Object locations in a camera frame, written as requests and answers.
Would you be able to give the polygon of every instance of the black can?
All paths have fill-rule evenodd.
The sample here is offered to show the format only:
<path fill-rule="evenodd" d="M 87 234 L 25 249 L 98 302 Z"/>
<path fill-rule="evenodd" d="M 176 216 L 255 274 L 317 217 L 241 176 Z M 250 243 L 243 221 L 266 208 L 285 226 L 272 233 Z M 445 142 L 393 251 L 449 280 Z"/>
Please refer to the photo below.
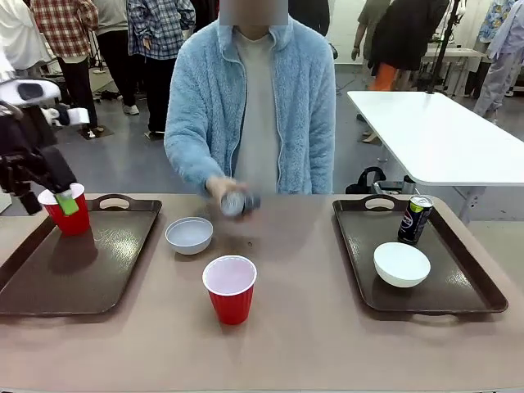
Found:
<path fill-rule="evenodd" d="M 222 198 L 220 209 L 229 218 L 236 218 L 260 208 L 260 197 L 250 192 L 228 192 Z"/>
<path fill-rule="evenodd" d="M 417 244 L 432 210 L 433 201 L 427 196 L 412 196 L 400 223 L 399 240 L 403 243 Z"/>

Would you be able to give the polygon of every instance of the plaid shirt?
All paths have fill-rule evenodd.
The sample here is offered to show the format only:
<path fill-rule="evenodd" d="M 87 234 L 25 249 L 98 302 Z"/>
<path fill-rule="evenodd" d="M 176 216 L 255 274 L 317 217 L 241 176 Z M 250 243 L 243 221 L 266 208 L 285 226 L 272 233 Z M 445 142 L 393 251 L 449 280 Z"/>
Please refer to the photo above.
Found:
<path fill-rule="evenodd" d="M 175 59 L 183 44 L 182 30 L 195 25 L 190 0 L 128 0 L 129 54 Z M 144 47 L 143 39 L 151 41 Z"/>
<path fill-rule="evenodd" d="M 34 19 L 58 57 L 89 54 L 86 30 L 98 26 L 97 8 L 91 0 L 32 0 Z"/>

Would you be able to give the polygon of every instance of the black tray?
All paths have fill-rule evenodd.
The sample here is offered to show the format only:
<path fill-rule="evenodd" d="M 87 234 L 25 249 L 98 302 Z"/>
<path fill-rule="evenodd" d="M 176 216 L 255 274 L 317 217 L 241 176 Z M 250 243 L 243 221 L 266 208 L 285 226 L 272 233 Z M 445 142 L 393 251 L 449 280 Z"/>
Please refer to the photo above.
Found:
<path fill-rule="evenodd" d="M 368 208 L 371 200 L 386 199 Z M 397 242 L 397 232 L 408 201 L 392 196 L 369 196 L 358 201 L 335 201 L 333 208 L 364 302 L 377 311 L 411 314 L 500 313 L 508 301 L 466 246 L 444 221 L 437 208 L 416 247 L 431 262 L 431 272 L 414 288 L 384 282 L 373 263 L 375 249 Z"/>
<path fill-rule="evenodd" d="M 100 207 L 121 199 L 129 207 Z M 100 314 L 115 306 L 162 202 L 88 201 L 91 229 L 65 237 L 47 217 L 0 268 L 0 314 Z"/>

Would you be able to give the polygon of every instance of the cup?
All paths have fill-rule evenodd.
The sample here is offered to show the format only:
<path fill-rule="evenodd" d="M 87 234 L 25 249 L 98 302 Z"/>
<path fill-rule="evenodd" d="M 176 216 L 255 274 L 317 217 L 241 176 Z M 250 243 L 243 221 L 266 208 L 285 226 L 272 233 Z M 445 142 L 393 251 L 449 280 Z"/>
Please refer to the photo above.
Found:
<path fill-rule="evenodd" d="M 256 267 L 243 256 L 221 256 L 206 266 L 202 281 L 221 323 L 238 325 L 247 319 L 255 280 Z"/>
<path fill-rule="evenodd" d="M 46 208 L 52 220 L 66 236 L 80 235 L 89 229 L 88 205 L 85 201 L 84 186 L 78 183 L 70 185 L 79 210 L 72 215 L 64 215 L 52 192 L 43 190 L 38 195 L 38 202 Z"/>

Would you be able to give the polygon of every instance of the tray handle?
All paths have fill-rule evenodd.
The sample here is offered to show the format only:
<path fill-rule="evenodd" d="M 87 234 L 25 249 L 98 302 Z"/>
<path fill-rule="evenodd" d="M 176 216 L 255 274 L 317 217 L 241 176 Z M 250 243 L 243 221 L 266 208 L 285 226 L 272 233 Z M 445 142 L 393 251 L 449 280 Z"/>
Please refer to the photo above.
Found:
<path fill-rule="evenodd" d="M 389 209 L 385 206 L 377 206 L 369 209 L 366 204 L 369 201 L 374 201 L 376 199 L 385 199 L 387 201 L 393 202 L 393 209 Z M 359 205 L 361 205 L 361 208 L 363 211 L 392 211 L 392 210 L 403 210 L 402 207 L 400 207 L 400 203 L 402 201 L 394 198 L 393 196 L 387 195 L 387 194 L 381 194 L 381 195 L 370 195 L 366 196 L 364 199 L 361 199 L 358 201 Z"/>
<path fill-rule="evenodd" d="M 121 200 L 127 201 L 129 203 L 129 206 L 128 207 L 110 206 L 105 209 L 100 207 L 100 204 L 104 201 L 107 201 L 108 199 L 121 199 Z M 96 199 L 92 199 L 88 203 L 89 203 L 91 211 L 103 211 L 103 210 L 130 210 L 130 211 L 133 211 L 133 210 L 143 210 L 144 202 L 146 201 L 138 201 L 136 199 L 133 199 L 123 194 L 106 194 Z"/>

